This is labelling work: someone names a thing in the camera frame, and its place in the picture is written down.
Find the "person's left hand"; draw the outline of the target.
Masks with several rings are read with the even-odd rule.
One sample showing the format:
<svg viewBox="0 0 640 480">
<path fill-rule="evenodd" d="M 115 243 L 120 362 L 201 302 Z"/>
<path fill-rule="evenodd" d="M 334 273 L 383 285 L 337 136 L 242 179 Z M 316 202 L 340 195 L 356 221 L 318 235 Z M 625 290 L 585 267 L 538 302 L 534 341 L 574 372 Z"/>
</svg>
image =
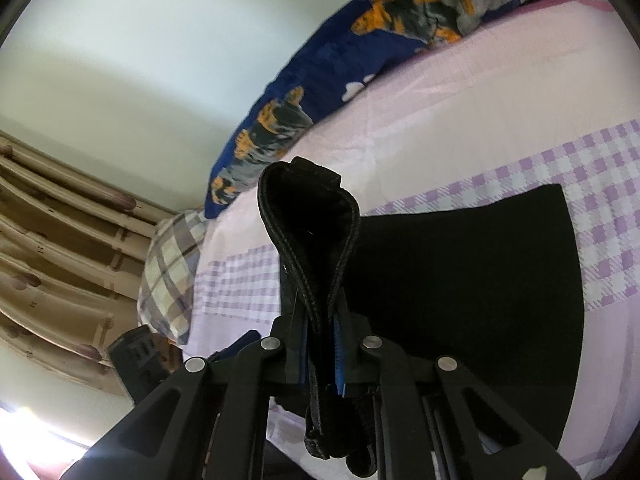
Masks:
<svg viewBox="0 0 640 480">
<path fill-rule="evenodd" d="M 169 374 L 183 366 L 182 350 L 173 341 L 160 334 L 153 334 L 152 341 L 160 352 L 160 360 L 164 369 Z"/>
</svg>

